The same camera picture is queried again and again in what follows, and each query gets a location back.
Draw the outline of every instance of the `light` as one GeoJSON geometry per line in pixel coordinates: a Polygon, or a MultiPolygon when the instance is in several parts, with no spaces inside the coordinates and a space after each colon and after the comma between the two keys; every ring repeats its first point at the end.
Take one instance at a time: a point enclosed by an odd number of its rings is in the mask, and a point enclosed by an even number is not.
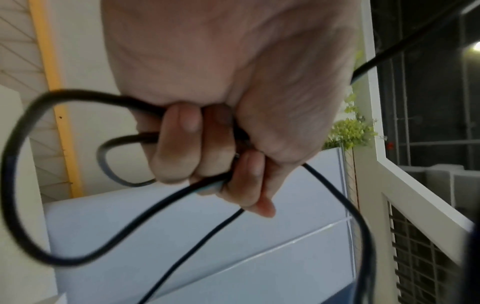
{"type": "Polygon", "coordinates": [[[472,50],[480,53],[480,42],[477,42],[473,45],[472,50]]]}

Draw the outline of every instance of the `hand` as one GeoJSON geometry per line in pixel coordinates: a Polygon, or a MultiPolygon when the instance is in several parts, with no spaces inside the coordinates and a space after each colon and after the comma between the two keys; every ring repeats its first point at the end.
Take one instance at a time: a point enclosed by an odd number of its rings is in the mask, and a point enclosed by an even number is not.
{"type": "Polygon", "coordinates": [[[161,182],[230,170],[219,192],[262,216],[286,177],[322,148],[352,75],[359,0],[103,0],[122,94],[168,106],[134,113],[161,182]],[[238,147],[232,121],[254,148],[238,147]]]}

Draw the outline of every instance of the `yellow trim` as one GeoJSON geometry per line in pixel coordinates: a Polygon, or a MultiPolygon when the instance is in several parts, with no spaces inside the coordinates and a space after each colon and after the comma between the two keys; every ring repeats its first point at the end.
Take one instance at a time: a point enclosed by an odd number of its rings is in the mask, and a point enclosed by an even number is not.
{"type": "MultiPolygon", "coordinates": [[[[56,52],[48,22],[45,0],[29,0],[29,6],[33,25],[35,26],[38,47],[40,48],[43,60],[43,68],[48,82],[48,88],[50,90],[61,89],[63,86],[55,56],[56,52]]],[[[84,191],[75,155],[68,110],[65,105],[58,105],[54,107],[53,111],[55,113],[58,134],[65,157],[66,172],[68,180],[70,181],[70,193],[72,197],[81,197],[84,195],[84,191]]]]}

